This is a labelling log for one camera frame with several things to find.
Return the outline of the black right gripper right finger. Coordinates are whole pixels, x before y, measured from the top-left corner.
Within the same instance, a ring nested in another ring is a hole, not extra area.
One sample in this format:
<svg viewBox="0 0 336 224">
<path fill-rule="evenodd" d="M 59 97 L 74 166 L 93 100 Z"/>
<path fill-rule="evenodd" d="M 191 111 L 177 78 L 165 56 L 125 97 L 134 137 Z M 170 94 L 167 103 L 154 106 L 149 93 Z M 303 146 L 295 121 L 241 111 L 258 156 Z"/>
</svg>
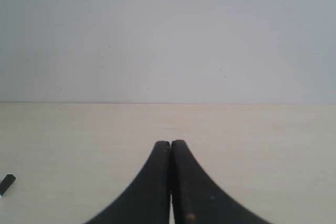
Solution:
<svg viewBox="0 0 336 224">
<path fill-rule="evenodd" d="M 225 193 L 184 140 L 171 145 L 171 196 L 175 223 L 268 223 Z"/>
</svg>

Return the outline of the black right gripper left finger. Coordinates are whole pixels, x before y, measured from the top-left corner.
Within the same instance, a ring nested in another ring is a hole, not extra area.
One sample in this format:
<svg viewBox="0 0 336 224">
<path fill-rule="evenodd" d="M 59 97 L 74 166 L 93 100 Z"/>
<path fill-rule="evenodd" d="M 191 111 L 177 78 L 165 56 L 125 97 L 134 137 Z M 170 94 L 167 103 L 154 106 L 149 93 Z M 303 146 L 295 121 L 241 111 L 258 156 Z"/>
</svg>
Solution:
<svg viewBox="0 0 336 224">
<path fill-rule="evenodd" d="M 155 142 L 131 184 L 87 223 L 169 223 L 170 143 Z"/>
</svg>

